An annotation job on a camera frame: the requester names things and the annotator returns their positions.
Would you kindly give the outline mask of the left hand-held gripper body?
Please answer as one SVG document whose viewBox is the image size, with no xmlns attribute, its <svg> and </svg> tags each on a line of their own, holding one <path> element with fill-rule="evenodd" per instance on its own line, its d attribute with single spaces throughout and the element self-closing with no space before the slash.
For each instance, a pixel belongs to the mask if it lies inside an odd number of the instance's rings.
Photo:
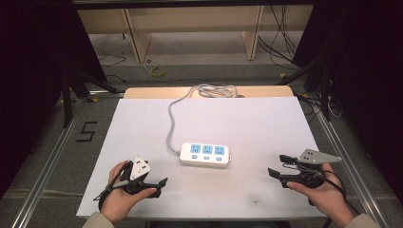
<svg viewBox="0 0 403 228">
<path fill-rule="evenodd" d="M 144 180 L 150 171 L 151 168 L 148 162 L 141 157 L 136 157 L 133 161 L 129 161 L 121 175 L 121 181 L 125 182 L 124 190 L 128 194 L 134 195 L 148 188 Z"/>
</svg>

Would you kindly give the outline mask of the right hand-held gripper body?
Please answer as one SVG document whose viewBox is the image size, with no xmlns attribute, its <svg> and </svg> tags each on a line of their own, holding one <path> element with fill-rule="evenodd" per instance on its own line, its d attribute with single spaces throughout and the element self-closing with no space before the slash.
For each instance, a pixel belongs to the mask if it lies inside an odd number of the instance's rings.
<svg viewBox="0 0 403 228">
<path fill-rule="evenodd" d="M 298 164 L 294 165 L 299 171 L 297 175 L 284 175 L 286 181 L 282 182 L 282 186 L 287 188 L 289 181 L 303 184 L 308 188 L 318 188 L 324 182 L 324 171 L 322 165 L 324 163 L 341 162 L 339 156 L 334 156 L 319 152 L 313 149 L 305 149 L 298 158 Z"/>
</svg>

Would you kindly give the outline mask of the white power strip blue sockets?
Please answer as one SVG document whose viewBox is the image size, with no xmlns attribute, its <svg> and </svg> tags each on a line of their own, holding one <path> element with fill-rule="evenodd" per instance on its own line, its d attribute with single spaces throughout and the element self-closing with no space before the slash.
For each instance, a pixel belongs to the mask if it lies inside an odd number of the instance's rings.
<svg viewBox="0 0 403 228">
<path fill-rule="evenodd" d="M 222 168 L 228 165 L 231 157 L 226 145 L 186 142 L 182 145 L 179 160 L 186 165 Z"/>
</svg>

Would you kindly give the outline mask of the person's right hand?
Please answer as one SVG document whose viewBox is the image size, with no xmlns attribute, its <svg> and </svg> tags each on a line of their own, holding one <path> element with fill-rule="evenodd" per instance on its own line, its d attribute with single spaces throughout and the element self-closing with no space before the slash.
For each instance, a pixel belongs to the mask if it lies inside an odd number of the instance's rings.
<svg viewBox="0 0 403 228">
<path fill-rule="evenodd" d="M 314 206 L 331 219 L 338 228 L 344 228 L 354 218 L 343 194 L 328 182 L 324 182 L 321 186 L 314 189 L 292 181 L 288 181 L 287 186 L 306 196 Z"/>
</svg>

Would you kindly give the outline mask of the person's left hand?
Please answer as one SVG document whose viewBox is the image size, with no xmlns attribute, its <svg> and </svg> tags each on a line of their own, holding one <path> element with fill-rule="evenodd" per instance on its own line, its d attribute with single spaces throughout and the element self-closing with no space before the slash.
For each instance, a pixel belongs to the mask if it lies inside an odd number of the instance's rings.
<svg viewBox="0 0 403 228">
<path fill-rule="evenodd" d="M 122 189 L 114 189 L 104 200 L 100 213 L 115 224 L 124 219 L 138 202 L 147 199 L 155 192 L 155 188 L 147 188 L 138 194 L 130 195 Z"/>
</svg>

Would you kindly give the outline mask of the white sheet table cover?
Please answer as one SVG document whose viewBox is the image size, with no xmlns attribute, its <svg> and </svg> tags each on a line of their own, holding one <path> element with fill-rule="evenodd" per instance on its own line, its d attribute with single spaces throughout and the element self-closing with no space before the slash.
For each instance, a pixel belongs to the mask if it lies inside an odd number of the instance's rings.
<svg viewBox="0 0 403 228">
<path fill-rule="evenodd" d="M 222 144 L 225 168 L 183 165 L 173 150 L 183 143 Z M 89 179 L 78 216 L 97 211 L 109 170 L 139 156 L 149 162 L 147 181 L 168 178 L 157 199 L 131 211 L 135 219 L 247 220 L 318 218 L 306 197 L 287 190 L 268 169 L 285 173 L 280 155 L 298 157 L 317 144 L 294 97 L 122 99 Z"/>
</svg>

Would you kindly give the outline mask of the black metal stand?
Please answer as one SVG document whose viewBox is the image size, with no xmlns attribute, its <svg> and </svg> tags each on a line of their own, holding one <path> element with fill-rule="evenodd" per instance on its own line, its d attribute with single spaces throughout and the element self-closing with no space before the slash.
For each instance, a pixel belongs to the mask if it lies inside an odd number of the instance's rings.
<svg viewBox="0 0 403 228">
<path fill-rule="evenodd" d="M 320 111 L 327 121 L 330 121 L 330 111 L 328 107 L 329 93 L 329 70 L 326 63 L 321 58 L 317 57 L 312 63 L 297 70 L 291 76 L 281 79 L 278 86 L 286 86 L 296 79 L 306 76 L 304 88 L 306 91 L 320 91 Z"/>
<path fill-rule="evenodd" d="M 106 81 L 101 81 L 94 76 L 84 73 L 81 70 L 68 67 L 64 70 L 62 78 L 62 97 L 64 104 L 65 121 L 64 128 L 67 128 L 72 121 L 72 105 L 70 90 L 75 93 L 75 95 L 82 99 L 86 99 L 89 96 L 89 90 L 87 89 L 85 82 L 90 82 L 100 88 L 103 88 L 109 93 L 120 94 L 125 93 L 124 90 L 118 89 L 114 86 L 109 85 Z"/>
</svg>

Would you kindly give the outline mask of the light wooden table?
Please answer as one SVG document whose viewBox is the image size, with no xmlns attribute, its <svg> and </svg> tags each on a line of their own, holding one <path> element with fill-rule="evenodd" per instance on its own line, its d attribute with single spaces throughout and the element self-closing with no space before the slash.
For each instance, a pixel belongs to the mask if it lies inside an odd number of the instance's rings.
<svg viewBox="0 0 403 228">
<path fill-rule="evenodd" d="M 125 99 L 179 99 L 189 90 L 190 86 L 174 87 L 131 87 L 125 91 Z M 257 97 L 293 97 L 292 89 L 287 85 L 247 85 L 231 88 L 246 98 Z"/>
</svg>

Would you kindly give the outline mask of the black curtain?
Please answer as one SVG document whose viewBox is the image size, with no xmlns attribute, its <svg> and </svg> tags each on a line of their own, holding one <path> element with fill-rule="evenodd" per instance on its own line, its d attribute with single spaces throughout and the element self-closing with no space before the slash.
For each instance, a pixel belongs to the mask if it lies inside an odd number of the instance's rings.
<svg viewBox="0 0 403 228">
<path fill-rule="evenodd" d="M 59 100 L 64 75 L 104 82 L 73 0 L 0 0 L 0 199 Z"/>
<path fill-rule="evenodd" d="M 403 0 L 314 0 L 296 65 L 329 38 L 331 92 L 403 203 Z"/>
</svg>

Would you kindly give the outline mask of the light wooden shelf unit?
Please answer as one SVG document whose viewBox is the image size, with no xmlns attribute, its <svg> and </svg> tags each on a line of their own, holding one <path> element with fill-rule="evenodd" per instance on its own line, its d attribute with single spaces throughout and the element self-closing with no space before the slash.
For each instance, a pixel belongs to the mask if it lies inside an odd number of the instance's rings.
<svg viewBox="0 0 403 228">
<path fill-rule="evenodd" d="M 282 10 L 286 28 L 302 31 L 313 10 L 312 5 L 191 7 L 155 9 L 80 9 L 79 16 L 89 34 L 126 34 L 141 63 L 152 35 L 165 32 L 239 31 L 246 58 L 255 59 L 258 34 L 278 27 Z"/>
</svg>

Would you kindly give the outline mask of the aluminium floor rail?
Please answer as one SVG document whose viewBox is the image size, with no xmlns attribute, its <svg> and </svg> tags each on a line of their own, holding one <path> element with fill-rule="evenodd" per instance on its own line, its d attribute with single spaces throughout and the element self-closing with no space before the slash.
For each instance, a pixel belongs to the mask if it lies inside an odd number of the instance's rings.
<svg viewBox="0 0 403 228">
<path fill-rule="evenodd" d="M 379 225 L 388 226 L 384 217 L 381 215 L 379 205 L 376 202 L 374 195 L 370 191 L 369 187 L 366 185 L 365 181 L 361 178 L 358 169 L 355 167 L 353 160 L 348 155 L 348 151 L 337 135 L 332 123 L 327 121 L 326 117 L 322 114 L 321 110 L 318 107 L 314 107 L 314 111 L 317 112 L 316 118 L 324 129 L 325 134 L 329 139 L 335 153 L 342 159 L 341 166 L 343 167 L 343 170 L 348 177 L 350 184 L 355 190 L 355 194 L 360 200 L 362 208 Z"/>
<path fill-rule="evenodd" d="M 14 194 L 21 197 L 24 201 L 18 210 L 15 219 L 10 228 L 26 228 L 29 224 L 35 208 L 42 197 L 44 190 L 49 182 L 49 179 L 59 162 L 64 149 L 66 148 L 67 141 L 77 123 L 77 118 L 81 114 L 84 106 L 86 105 L 85 98 L 78 98 L 73 105 L 73 113 L 70 122 L 61 131 L 60 136 L 57 138 L 56 144 L 53 146 L 45 164 L 41 168 L 39 176 L 35 179 L 33 186 L 29 190 L 16 189 Z"/>
</svg>

